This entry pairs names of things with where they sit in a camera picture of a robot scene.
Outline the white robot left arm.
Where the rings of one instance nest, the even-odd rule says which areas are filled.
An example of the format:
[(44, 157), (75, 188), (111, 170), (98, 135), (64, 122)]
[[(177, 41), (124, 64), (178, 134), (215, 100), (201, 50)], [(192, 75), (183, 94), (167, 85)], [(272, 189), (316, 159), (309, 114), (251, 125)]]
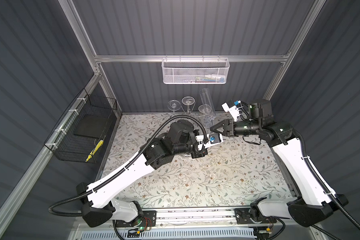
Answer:
[(109, 220), (137, 225), (144, 217), (139, 203), (119, 201), (116, 195), (139, 178), (171, 162), (177, 154), (204, 157), (209, 141), (199, 120), (188, 115), (173, 116), (159, 126), (128, 162), (106, 177), (81, 187), (77, 196), (52, 204), (48, 212), (60, 217), (81, 217), (91, 228)]

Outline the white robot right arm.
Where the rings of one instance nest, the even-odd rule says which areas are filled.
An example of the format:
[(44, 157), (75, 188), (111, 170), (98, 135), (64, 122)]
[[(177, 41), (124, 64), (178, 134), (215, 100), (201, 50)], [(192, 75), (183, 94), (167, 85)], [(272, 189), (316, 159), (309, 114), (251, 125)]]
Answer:
[(250, 204), (248, 212), (236, 209), (239, 219), (247, 217), (255, 224), (269, 219), (280, 223), (291, 219), (302, 227), (314, 228), (335, 240), (336, 236), (317, 224), (340, 211), (360, 231), (360, 224), (344, 208), (348, 204), (347, 197), (337, 194), (321, 176), (306, 152), (302, 135), (287, 122), (275, 122), (269, 100), (256, 100), (250, 104), (229, 101), (222, 108), (232, 118), (217, 123), (210, 130), (225, 137), (257, 135), (267, 142), (293, 192), (291, 199), (283, 201), (259, 198)]

